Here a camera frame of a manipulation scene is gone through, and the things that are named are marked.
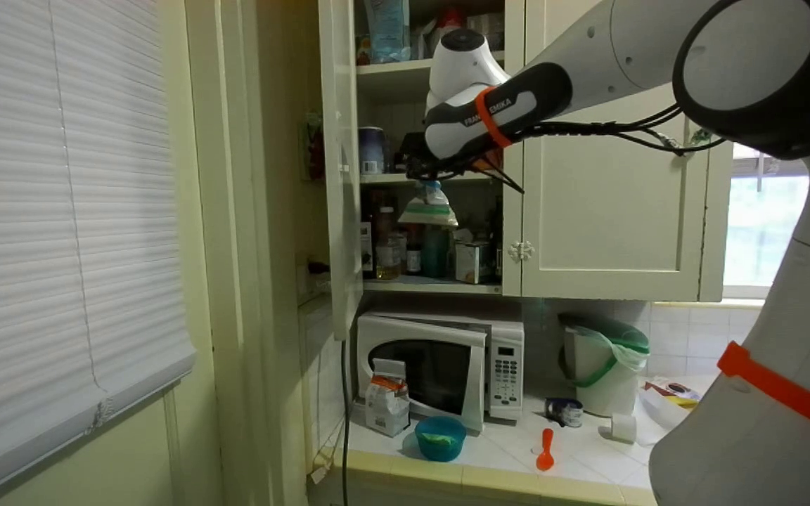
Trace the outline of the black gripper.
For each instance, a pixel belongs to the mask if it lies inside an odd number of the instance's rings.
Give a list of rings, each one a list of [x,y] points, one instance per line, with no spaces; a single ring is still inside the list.
[[[407,133],[400,147],[407,179],[451,179],[462,175],[462,165],[453,161],[439,161],[421,133]]]

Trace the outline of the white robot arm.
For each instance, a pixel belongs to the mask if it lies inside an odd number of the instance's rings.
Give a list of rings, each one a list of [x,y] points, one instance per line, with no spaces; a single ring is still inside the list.
[[[649,451],[661,506],[810,506],[810,0],[600,0],[518,74],[483,35],[453,28],[429,57],[413,179],[567,134],[571,116],[667,89],[687,130],[799,161],[808,196],[747,338]]]

